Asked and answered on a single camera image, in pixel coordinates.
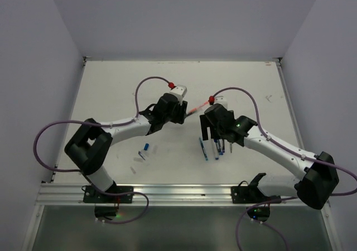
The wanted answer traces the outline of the blue clear gel pen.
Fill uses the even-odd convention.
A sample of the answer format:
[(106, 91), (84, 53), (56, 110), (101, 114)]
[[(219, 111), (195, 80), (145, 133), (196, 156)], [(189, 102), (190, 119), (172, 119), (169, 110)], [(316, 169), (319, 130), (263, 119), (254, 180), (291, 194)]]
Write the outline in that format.
[(223, 149), (220, 143), (220, 140), (217, 140), (217, 145), (218, 145), (218, 151), (219, 151), (219, 155), (223, 155)]

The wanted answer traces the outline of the orange gel pen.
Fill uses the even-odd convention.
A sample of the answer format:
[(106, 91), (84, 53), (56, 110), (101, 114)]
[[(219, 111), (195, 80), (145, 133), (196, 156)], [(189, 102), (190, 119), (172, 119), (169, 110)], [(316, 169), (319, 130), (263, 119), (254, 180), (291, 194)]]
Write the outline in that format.
[(192, 115), (192, 114), (195, 114), (197, 112), (199, 112), (200, 110), (203, 109), (203, 107), (209, 105), (209, 102), (206, 101), (205, 103), (203, 103), (202, 105), (199, 105), (198, 107), (195, 107), (193, 108), (192, 110), (190, 110), (186, 115), (189, 116), (189, 115)]

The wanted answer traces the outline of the blue cap marker pen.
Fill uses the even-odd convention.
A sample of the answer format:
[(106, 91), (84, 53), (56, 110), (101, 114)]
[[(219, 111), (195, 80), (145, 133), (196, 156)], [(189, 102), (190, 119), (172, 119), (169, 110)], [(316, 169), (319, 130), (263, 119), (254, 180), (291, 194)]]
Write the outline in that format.
[(213, 140), (213, 151), (214, 151), (215, 160), (218, 160), (219, 159), (219, 152), (218, 152), (218, 148), (217, 148), (215, 140)]

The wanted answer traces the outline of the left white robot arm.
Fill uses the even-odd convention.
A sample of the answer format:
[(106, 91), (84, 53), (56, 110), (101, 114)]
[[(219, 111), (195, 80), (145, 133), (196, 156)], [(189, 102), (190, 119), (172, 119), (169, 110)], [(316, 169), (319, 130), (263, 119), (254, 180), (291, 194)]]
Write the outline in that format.
[(168, 123), (183, 124), (187, 109), (185, 92), (170, 91), (161, 96), (153, 109), (147, 108), (125, 125), (100, 124), (87, 119), (65, 146), (65, 153), (75, 163), (81, 174), (97, 188), (96, 195), (103, 202), (110, 202), (116, 195), (116, 183), (109, 176), (104, 160), (110, 147), (134, 137), (156, 133)]

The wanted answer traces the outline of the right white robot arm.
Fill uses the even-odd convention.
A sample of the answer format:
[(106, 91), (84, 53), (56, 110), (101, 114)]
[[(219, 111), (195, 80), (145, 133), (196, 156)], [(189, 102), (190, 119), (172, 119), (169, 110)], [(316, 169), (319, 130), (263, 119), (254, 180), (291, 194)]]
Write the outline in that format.
[(294, 147), (262, 132), (256, 121), (241, 115), (235, 118), (232, 110), (222, 104), (210, 106), (200, 116), (203, 140), (225, 140), (254, 150), (287, 169), (290, 176), (268, 176), (258, 173), (247, 186), (231, 188), (235, 204), (252, 204), (268, 200), (282, 201), (284, 196), (297, 197), (307, 206), (320, 210), (339, 183), (331, 155)]

